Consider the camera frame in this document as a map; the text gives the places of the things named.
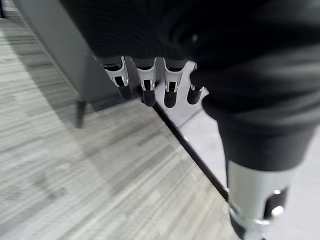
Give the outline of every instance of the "striped carpet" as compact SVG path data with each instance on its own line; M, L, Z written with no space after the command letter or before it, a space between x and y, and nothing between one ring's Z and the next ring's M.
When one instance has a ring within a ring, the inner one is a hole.
M152 108L89 107L76 129L74 93L17 13L6 15L1 240L237 239L227 204Z

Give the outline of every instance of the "chair leg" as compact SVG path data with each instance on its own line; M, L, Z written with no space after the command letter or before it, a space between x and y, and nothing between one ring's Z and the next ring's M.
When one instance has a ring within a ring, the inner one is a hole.
M2 5L2 0L0 0L0 18L5 18L4 7Z
M81 129L84 125L86 105L87 105L86 101L76 102L76 127L78 129Z

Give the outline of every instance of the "robotic hand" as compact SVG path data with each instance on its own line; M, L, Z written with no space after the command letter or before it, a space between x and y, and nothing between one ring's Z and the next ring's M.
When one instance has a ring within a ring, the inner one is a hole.
M208 90L202 106L223 143L231 224L243 240L262 239L284 211L320 122L318 1L60 1L96 56L197 63L188 102ZM101 64L129 96L124 62L118 62L116 68ZM183 66L168 63L166 105L173 107ZM152 105L152 64L135 65Z

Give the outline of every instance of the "black fingertip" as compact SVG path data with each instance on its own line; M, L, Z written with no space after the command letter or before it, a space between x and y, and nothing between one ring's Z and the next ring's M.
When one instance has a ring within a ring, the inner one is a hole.
M188 91L188 96L186 97L186 100L189 104L194 105L197 104L201 97L201 91L196 88L195 90L192 90L191 86Z
M152 107L156 104L156 93L155 90L143 91L143 102L148 107Z
M173 108L176 105L177 93L173 91L165 91L164 94L164 105L167 108Z
M127 86L120 86L119 93L123 99L130 100L133 95L130 84L128 84Z

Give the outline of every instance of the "robotic finger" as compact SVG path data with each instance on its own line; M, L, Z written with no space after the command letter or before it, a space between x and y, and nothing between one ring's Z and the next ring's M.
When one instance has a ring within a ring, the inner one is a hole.
M118 88L122 98L129 100L133 92L130 86L128 71L124 56L115 56L110 58L97 58L102 64L111 81Z
M201 93L204 90L204 87L195 86L192 83L190 84L188 95L186 100L189 104L194 105L197 104L200 100Z
M167 108L173 108L176 104L177 91L186 62L186 60L164 59L164 104Z
M131 58L135 64L139 75L140 84L143 93L143 102L148 107L156 103L155 83L156 83L156 58L139 59Z

